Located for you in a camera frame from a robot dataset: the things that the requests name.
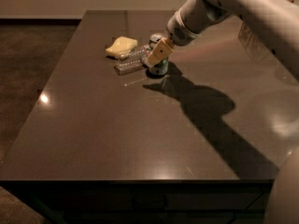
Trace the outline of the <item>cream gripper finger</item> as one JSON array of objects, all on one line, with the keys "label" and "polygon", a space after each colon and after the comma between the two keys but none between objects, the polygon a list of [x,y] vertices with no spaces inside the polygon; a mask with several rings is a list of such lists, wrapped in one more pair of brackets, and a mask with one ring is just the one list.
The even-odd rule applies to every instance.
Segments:
[{"label": "cream gripper finger", "polygon": [[170,38],[163,37],[150,52],[145,60],[148,68],[151,68],[167,58],[174,51],[174,44]]}]

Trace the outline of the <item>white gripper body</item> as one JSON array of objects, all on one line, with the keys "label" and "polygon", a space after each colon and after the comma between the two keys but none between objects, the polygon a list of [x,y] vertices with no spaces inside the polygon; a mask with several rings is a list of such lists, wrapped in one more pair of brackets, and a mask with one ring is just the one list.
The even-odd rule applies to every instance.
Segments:
[{"label": "white gripper body", "polygon": [[176,46],[187,46],[199,36],[199,20],[194,11],[178,10],[166,25],[168,37]]}]

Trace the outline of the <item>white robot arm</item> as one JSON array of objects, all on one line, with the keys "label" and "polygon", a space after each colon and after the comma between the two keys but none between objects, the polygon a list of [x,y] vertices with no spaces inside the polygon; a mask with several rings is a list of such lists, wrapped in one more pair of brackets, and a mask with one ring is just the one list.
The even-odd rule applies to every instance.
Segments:
[{"label": "white robot arm", "polygon": [[[239,17],[294,76],[299,76],[299,6],[291,0],[188,0],[169,20],[145,64],[186,46],[229,14]],[[263,224],[299,224],[299,148],[285,160],[271,189]]]}]

